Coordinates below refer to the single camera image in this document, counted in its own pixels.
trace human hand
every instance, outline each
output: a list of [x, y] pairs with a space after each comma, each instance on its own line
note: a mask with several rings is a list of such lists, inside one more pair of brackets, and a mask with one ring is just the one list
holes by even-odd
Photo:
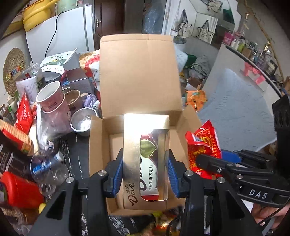
[[[287, 204], [286, 206], [283, 207], [281, 211], [279, 211], [277, 214], [275, 214], [275, 222], [272, 225], [272, 229], [276, 228], [279, 226], [283, 218], [285, 217], [287, 211], [290, 208], [290, 204]], [[262, 208], [260, 204], [254, 203], [253, 208], [252, 208], [252, 216], [254, 217], [255, 221], [259, 223], [272, 213], [274, 213], [278, 208], [273, 208], [273, 207], [265, 207]]]

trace brown door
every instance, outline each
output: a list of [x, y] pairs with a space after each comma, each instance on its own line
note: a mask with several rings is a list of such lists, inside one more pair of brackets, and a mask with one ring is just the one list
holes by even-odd
[[95, 49], [102, 36], [124, 32], [125, 0], [95, 0]]

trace door handle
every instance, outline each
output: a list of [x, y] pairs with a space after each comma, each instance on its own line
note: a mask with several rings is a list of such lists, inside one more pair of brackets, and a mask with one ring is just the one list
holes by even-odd
[[99, 19], [97, 19], [97, 27], [99, 27], [99, 22], [102, 22], [102, 21], [99, 21]]

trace red plastic bag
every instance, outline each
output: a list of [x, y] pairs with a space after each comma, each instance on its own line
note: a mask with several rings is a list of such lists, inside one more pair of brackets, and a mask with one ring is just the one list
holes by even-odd
[[208, 120], [194, 133], [187, 131], [185, 138], [188, 144], [189, 166], [191, 170], [206, 179], [212, 179], [212, 175], [217, 177], [218, 175], [199, 168], [195, 161], [199, 154], [210, 155], [219, 159], [222, 158], [218, 137], [211, 122]]
[[22, 100], [16, 114], [16, 122], [14, 127], [28, 134], [33, 122], [33, 116], [29, 104], [29, 100], [24, 92]]

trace yellow basin handle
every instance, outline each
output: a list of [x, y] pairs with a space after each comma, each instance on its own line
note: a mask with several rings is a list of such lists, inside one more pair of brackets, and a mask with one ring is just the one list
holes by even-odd
[[36, 9], [35, 11], [31, 12], [30, 14], [28, 14], [24, 19], [23, 19], [23, 24], [32, 16], [34, 16], [35, 14], [43, 11], [43, 10], [46, 10], [47, 8], [49, 8], [51, 5], [57, 3], [59, 0], [52, 0], [51, 2], [49, 2], [48, 4], [46, 4], [45, 6], [43, 7], [40, 7], [38, 9]]

